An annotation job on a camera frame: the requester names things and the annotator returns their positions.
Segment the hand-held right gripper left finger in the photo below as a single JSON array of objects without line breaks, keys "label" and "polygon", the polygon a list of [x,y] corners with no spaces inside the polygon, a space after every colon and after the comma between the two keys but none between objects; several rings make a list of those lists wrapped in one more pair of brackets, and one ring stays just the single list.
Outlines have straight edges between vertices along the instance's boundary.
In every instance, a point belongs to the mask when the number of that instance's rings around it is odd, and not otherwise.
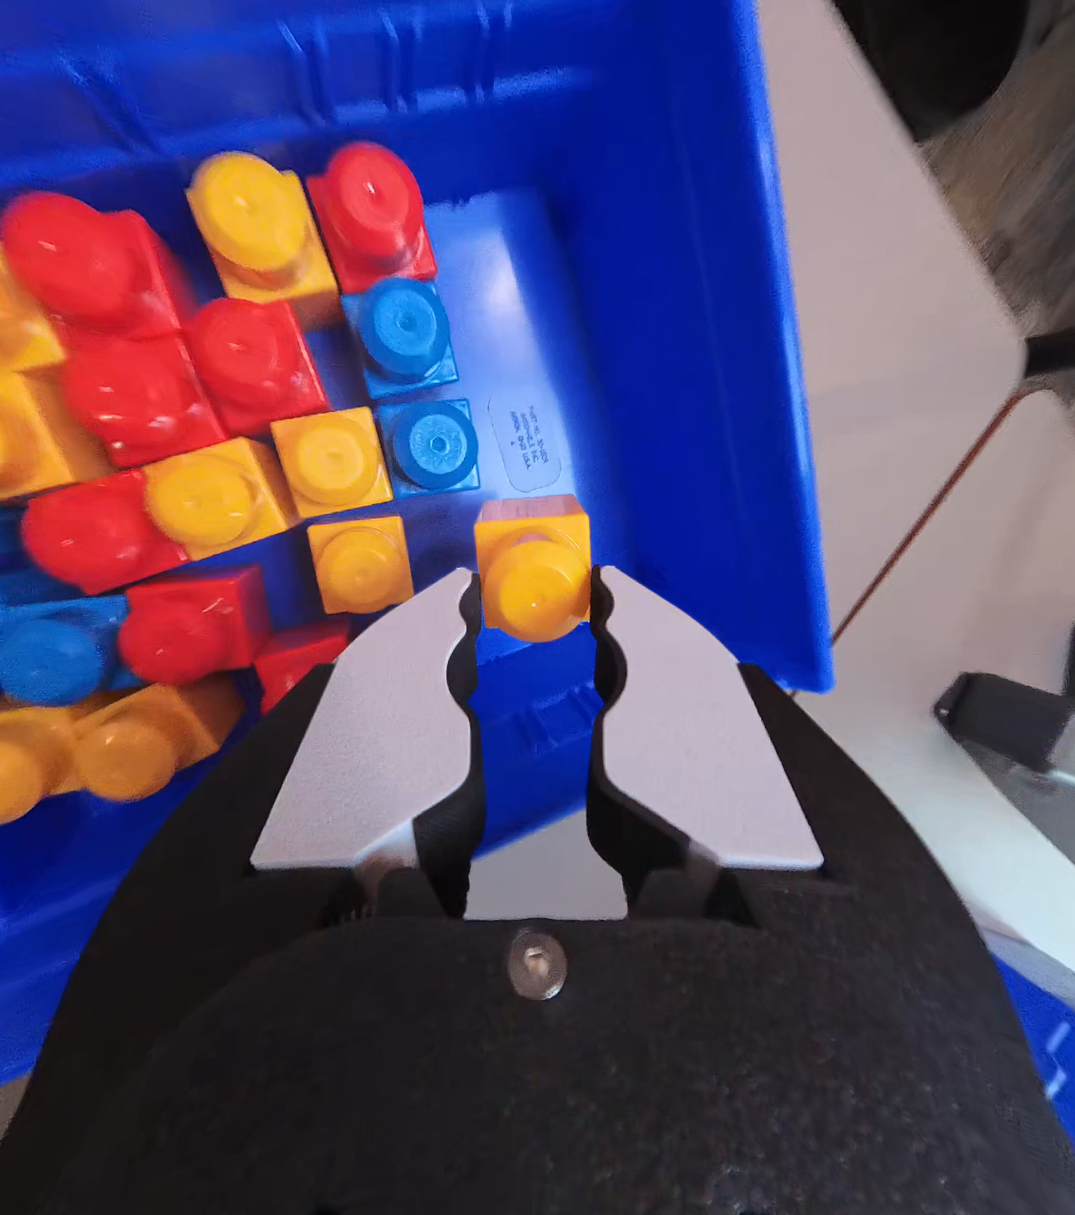
[{"label": "hand-held right gripper left finger", "polygon": [[479,578],[457,568],[362,632],[332,665],[252,849],[257,872],[352,874],[371,904],[415,871],[466,913],[485,826]]}]

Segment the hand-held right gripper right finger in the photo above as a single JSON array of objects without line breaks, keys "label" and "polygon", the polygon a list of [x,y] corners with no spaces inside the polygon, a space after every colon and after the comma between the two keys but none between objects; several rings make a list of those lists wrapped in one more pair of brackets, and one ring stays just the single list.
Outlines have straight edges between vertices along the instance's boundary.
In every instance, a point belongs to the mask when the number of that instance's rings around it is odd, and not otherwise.
[{"label": "hand-held right gripper right finger", "polygon": [[824,855],[747,687],[709,630],[616,567],[591,572],[586,832],[638,904],[655,874],[705,904],[724,872],[819,874]]}]

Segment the blue plastic bin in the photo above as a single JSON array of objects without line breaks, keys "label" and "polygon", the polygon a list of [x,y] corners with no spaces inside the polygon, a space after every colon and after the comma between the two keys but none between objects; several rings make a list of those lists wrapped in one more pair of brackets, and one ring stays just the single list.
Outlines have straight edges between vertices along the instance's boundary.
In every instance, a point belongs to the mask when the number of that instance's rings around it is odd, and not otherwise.
[{"label": "blue plastic bin", "polygon": [[402,501],[417,590],[475,567],[531,418],[591,555],[827,691],[813,463],[754,4],[0,4],[0,212],[133,210],[197,298],[184,189],[355,140],[417,177],[479,489]]}]

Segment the pile of blocks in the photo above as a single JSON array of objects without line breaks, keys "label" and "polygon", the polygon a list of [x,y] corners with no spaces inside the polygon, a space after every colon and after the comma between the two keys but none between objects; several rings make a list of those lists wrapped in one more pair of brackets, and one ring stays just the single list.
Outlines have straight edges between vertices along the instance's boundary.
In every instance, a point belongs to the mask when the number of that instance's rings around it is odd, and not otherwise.
[{"label": "pile of blocks", "polygon": [[404,497],[472,489],[424,206],[368,143],[301,183],[248,154],[185,204],[194,305],[135,210],[0,216],[0,828],[144,801],[411,596]]}]

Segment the yellow mega block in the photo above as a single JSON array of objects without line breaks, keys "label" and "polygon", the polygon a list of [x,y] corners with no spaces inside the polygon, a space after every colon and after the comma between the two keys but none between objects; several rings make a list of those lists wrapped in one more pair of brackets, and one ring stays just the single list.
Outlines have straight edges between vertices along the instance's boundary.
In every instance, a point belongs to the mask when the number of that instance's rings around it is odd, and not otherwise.
[{"label": "yellow mega block", "polygon": [[485,501],[473,543],[487,629],[534,645],[588,621],[591,523],[574,495]]}]

